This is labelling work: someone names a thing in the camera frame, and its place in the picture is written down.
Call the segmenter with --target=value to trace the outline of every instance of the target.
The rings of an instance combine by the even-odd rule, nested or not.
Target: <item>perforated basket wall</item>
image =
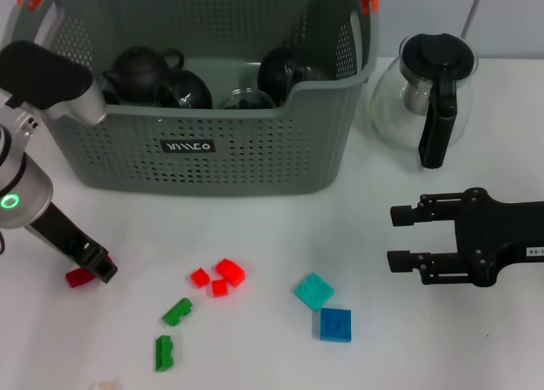
[[[43,44],[97,79],[125,48],[179,48],[187,59],[257,65],[273,48],[295,48],[333,80],[304,82],[274,110],[170,110],[112,105],[103,123],[48,124],[76,173],[108,189],[175,195],[310,193],[337,176],[363,83],[374,68],[377,16],[359,0],[26,0],[9,40],[34,40],[51,6]],[[196,71],[212,89],[235,79]],[[168,153],[162,141],[212,140],[215,151]]]

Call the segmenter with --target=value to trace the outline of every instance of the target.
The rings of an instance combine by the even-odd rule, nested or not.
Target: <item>blue block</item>
[[[320,339],[322,341],[351,342],[351,311],[322,308]]]
[[[310,274],[295,290],[295,295],[314,312],[319,311],[332,294],[334,289],[316,273]]]

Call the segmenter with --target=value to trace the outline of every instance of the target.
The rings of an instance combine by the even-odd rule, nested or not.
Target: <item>white wall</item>
[[[467,40],[480,56],[544,57],[544,0],[481,0]],[[15,0],[0,0],[0,34]],[[473,0],[380,0],[381,55],[396,55],[406,36],[461,35]]]

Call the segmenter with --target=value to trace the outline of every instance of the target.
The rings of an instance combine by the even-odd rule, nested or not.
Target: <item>white tabletop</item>
[[[472,120],[438,171],[383,144],[360,112],[337,181],[305,196],[90,189],[43,130],[29,153],[53,179],[55,203],[119,272],[109,285],[72,290],[67,259],[23,229],[6,232],[0,388],[87,390],[117,378],[123,390],[541,390],[544,264],[506,268],[489,289],[424,286],[416,273],[391,274],[386,252],[456,250],[453,223],[392,227],[389,208],[422,193],[480,186],[500,201],[544,200],[543,77],[544,61],[481,60]],[[240,287],[223,298],[191,287],[191,271],[223,257],[246,268]],[[353,311],[351,343],[315,338],[312,312],[292,294],[312,271],[336,290],[327,307]],[[182,297],[191,315],[162,325]],[[176,364],[155,373],[163,334]]]

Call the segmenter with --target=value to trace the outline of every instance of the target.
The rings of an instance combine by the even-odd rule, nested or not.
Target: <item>black pot handle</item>
[[[163,50],[159,53],[159,55],[165,59],[168,56],[177,56],[178,57],[178,63],[174,67],[170,67],[170,71],[178,71],[181,70],[184,67],[185,64],[185,57],[182,55],[182,53],[179,50],[176,50],[175,48],[170,48],[168,50]]]
[[[441,71],[431,88],[427,120],[419,143],[423,167],[442,167],[456,118],[457,84],[447,71]]]

